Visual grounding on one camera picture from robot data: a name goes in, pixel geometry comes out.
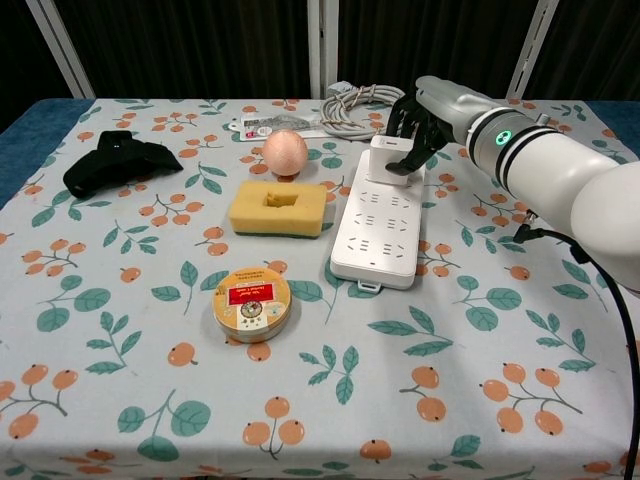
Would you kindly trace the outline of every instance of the black curtain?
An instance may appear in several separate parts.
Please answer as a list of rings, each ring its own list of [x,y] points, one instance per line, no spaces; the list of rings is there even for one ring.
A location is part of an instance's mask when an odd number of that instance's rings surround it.
[[[504,98],[536,0],[340,0],[338,79],[436,75]]]
[[[34,102],[71,92],[24,0],[0,1],[0,132]]]
[[[56,0],[98,97],[304,98],[300,0]]]
[[[640,100],[640,1],[562,0],[525,96]]]

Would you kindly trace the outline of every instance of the red label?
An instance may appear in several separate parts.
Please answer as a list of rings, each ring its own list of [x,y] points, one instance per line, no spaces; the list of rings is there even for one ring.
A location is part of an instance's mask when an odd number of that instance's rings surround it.
[[[272,283],[229,289],[229,305],[242,305],[247,302],[269,302],[273,299]]]

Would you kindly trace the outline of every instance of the green indicator light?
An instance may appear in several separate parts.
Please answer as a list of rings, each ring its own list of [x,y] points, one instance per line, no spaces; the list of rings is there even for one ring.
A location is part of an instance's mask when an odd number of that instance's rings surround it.
[[[502,146],[511,139],[511,130],[503,130],[496,137],[496,145]]]

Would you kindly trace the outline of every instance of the white pole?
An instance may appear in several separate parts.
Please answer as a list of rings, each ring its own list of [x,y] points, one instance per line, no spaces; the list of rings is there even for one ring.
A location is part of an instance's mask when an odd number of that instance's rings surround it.
[[[27,6],[31,10],[31,14],[36,20],[73,97],[95,97],[93,88],[91,88],[89,79],[82,68],[82,63],[73,48],[53,0],[27,0]]]
[[[538,0],[538,5],[529,24],[529,31],[522,44],[518,63],[513,70],[507,98],[522,98],[559,1]]]
[[[322,98],[322,89],[320,87],[320,0],[307,0],[307,35],[309,38],[311,98]]]
[[[322,31],[324,40],[324,75],[322,85],[323,97],[328,87],[338,81],[338,29],[340,0],[321,0]]]

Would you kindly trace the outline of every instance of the power strip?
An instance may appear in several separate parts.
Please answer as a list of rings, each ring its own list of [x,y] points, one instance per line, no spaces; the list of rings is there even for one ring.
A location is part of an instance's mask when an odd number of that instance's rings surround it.
[[[360,157],[351,193],[331,252],[334,275],[357,280],[358,288],[406,289],[416,272],[425,167],[406,185],[372,182],[370,151]]]

